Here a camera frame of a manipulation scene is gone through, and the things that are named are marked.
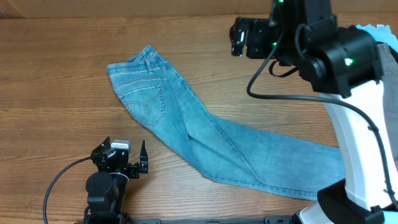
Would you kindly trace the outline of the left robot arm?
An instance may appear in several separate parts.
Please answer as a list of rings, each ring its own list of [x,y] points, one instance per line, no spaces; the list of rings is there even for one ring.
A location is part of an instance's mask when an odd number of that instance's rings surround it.
[[[90,175],[85,188],[88,207],[83,223],[127,224],[133,220],[122,212],[127,184],[149,171],[145,142],[141,145],[139,162],[130,163],[131,142],[107,137],[92,152],[90,159],[98,171]]]

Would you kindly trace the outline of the light blue denim jeans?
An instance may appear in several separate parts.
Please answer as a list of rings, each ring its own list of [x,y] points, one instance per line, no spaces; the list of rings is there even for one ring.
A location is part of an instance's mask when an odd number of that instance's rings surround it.
[[[335,147],[210,114],[179,71],[150,45],[107,71],[132,117],[214,182],[315,200],[319,190],[345,177]]]

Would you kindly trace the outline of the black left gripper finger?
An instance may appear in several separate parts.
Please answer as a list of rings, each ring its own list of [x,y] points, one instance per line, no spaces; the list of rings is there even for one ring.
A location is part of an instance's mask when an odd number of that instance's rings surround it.
[[[146,142],[142,141],[141,151],[140,151],[140,168],[139,172],[142,174],[147,174],[149,171],[149,158],[146,151]]]
[[[108,136],[101,144],[101,147],[109,147],[111,138]]]

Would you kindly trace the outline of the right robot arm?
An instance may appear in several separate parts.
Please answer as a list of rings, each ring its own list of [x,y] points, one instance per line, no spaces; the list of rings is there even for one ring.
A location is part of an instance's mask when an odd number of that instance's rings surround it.
[[[397,208],[397,169],[383,107],[384,82],[376,40],[339,27],[329,1],[274,1],[267,19],[237,17],[231,53],[278,63],[312,85],[327,109],[346,177],[320,190],[317,201],[281,223],[383,223]]]

